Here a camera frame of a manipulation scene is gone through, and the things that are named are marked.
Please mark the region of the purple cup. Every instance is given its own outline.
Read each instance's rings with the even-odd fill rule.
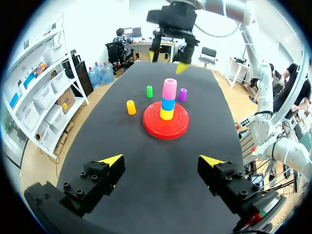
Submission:
[[[179,93],[179,101],[186,101],[186,97],[187,97],[187,90],[186,89],[180,89],[180,93]]]

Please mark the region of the green cup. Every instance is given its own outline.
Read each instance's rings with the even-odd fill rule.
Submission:
[[[146,87],[146,97],[147,98],[153,97],[153,88],[150,85]]]

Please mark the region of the water bottle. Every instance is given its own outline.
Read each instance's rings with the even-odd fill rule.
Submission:
[[[98,65],[98,62],[95,62],[94,70],[97,72],[98,80],[101,83],[102,82],[102,74],[101,74],[100,69],[101,69],[101,67]]]
[[[102,74],[102,81],[104,84],[109,84],[114,81],[114,71],[113,66],[110,63],[104,63],[104,66],[101,67],[100,72]]]
[[[97,76],[97,72],[95,71],[95,69],[92,69],[91,67],[89,67],[89,79],[91,81],[92,87],[95,89],[99,86],[99,80],[98,80],[98,76]]]

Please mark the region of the orange cup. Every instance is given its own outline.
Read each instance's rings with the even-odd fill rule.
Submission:
[[[128,109],[128,114],[130,115],[134,115],[137,112],[135,102],[133,100],[127,101],[127,109]]]

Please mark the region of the red ring base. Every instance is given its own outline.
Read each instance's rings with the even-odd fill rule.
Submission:
[[[175,104],[174,117],[171,120],[160,118],[161,101],[154,102],[143,114],[143,125],[146,131],[159,139],[176,139],[182,136],[189,127],[189,115],[179,104]]]

